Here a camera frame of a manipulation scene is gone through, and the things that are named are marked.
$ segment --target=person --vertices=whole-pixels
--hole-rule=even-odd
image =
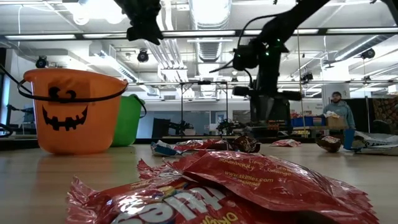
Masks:
[[[350,129],[355,129],[353,112],[347,102],[341,100],[341,93],[336,91],[331,97],[332,102],[323,109],[323,113],[325,114],[328,111],[335,112],[337,115],[344,117],[345,123]]]

